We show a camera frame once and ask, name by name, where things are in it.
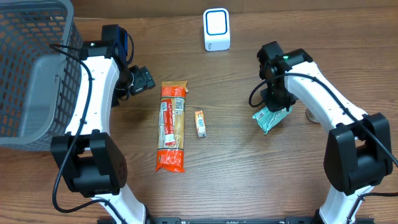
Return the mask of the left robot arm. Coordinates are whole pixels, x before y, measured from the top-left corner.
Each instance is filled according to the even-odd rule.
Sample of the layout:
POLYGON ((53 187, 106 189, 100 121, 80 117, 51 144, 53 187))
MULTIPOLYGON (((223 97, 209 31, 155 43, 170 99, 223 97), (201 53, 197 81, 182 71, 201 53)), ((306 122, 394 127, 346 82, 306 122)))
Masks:
POLYGON ((50 151, 58 165, 52 203, 62 213, 101 204, 110 223, 154 223, 148 208, 127 184, 127 162, 109 134, 111 108, 119 101, 155 87, 147 67, 131 66, 134 42, 117 24, 105 25, 101 39, 51 49, 78 62, 81 83, 75 109, 64 135, 52 138, 50 151))

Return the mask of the orange spaghetti packet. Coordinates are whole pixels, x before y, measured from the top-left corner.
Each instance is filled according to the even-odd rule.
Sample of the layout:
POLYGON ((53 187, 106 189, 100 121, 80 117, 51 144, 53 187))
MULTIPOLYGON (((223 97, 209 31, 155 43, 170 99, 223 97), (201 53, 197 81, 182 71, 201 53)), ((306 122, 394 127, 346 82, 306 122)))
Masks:
POLYGON ((184 172, 185 102, 188 82, 162 82, 156 170, 184 172))

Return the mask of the green lid jar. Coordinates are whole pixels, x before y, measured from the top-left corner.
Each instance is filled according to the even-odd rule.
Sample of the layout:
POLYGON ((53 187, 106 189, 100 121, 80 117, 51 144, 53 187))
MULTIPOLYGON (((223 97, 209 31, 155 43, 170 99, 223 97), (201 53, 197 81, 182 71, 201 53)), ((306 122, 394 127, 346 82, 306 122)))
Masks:
POLYGON ((305 115, 306 115, 307 119, 310 120, 311 122, 319 123, 319 120, 308 108, 306 108, 306 110, 305 110, 305 115))

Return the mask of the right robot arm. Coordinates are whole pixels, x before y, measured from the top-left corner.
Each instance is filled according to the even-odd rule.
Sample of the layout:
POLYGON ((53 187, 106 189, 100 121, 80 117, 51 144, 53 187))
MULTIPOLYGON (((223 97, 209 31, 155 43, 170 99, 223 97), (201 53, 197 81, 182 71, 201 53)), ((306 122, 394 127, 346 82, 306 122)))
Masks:
POLYGON ((263 45, 257 53, 261 110, 253 115, 268 133, 300 100, 307 118, 320 123, 328 135, 323 161, 331 184, 324 204, 310 217, 293 217, 298 223, 373 223, 356 218, 364 199, 381 197, 373 192, 392 173, 397 159, 392 154, 387 118, 367 114, 347 100, 321 73, 304 49, 285 53, 277 42, 263 45))

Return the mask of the small orange snack box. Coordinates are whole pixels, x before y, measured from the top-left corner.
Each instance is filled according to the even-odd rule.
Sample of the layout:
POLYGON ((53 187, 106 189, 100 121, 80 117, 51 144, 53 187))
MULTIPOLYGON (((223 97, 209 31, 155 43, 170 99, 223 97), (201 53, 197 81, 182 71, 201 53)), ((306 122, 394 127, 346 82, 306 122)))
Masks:
POLYGON ((195 112, 195 124, 199 138, 206 137, 205 117, 202 111, 195 112))

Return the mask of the teal wet wipes pack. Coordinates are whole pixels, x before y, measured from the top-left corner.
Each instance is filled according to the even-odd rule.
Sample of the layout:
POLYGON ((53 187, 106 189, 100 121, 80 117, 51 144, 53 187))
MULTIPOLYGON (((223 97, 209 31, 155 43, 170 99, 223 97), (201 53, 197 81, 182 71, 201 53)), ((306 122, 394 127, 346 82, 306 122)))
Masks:
POLYGON ((257 121, 257 124, 263 130, 264 134, 268 134, 268 132, 290 114, 291 111, 292 110, 286 110, 284 108, 280 111, 272 112, 265 106, 255 113, 252 118, 257 121))

